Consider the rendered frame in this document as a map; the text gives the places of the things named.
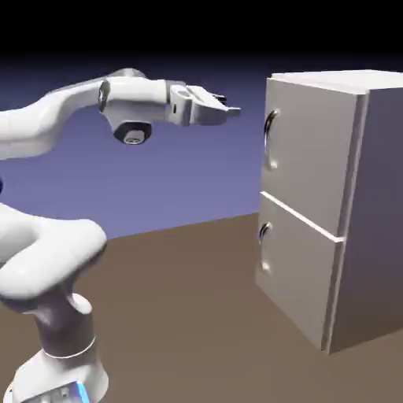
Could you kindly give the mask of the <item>short white cabinet door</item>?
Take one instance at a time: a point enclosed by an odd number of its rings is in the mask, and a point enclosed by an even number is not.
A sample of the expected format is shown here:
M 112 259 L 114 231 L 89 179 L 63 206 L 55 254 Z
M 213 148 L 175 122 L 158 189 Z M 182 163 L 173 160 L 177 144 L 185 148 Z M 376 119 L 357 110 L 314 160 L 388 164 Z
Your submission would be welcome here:
M 265 222 L 272 224 L 264 240 L 264 257 L 271 272 L 261 271 L 258 243 L 257 285 L 314 346 L 324 349 L 334 273 L 345 239 L 262 192 L 258 231 Z

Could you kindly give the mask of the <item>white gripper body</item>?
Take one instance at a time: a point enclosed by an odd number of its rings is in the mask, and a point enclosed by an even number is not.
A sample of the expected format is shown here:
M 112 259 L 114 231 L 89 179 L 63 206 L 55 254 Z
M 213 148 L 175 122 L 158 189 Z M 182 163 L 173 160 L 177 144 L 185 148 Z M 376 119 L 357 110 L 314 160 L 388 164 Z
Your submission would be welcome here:
M 217 101 L 209 91 L 200 86 L 187 86 L 192 97 L 190 125 L 218 126 L 227 120 L 227 103 Z

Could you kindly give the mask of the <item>white cabinet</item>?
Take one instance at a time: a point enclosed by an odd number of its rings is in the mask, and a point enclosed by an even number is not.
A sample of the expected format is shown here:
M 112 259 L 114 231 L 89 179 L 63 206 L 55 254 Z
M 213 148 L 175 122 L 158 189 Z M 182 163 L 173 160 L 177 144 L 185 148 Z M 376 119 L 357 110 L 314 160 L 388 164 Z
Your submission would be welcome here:
M 322 350 L 335 353 L 403 329 L 403 72 L 272 76 L 368 92 L 350 151 L 339 236 L 345 240 Z

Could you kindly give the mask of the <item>tall white cabinet door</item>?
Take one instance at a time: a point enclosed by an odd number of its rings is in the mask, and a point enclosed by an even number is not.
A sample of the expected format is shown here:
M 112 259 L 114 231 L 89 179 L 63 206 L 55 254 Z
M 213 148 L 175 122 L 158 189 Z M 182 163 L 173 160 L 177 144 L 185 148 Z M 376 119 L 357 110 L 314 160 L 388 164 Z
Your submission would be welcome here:
M 367 93 L 280 76 L 267 81 L 262 189 L 335 237 Z

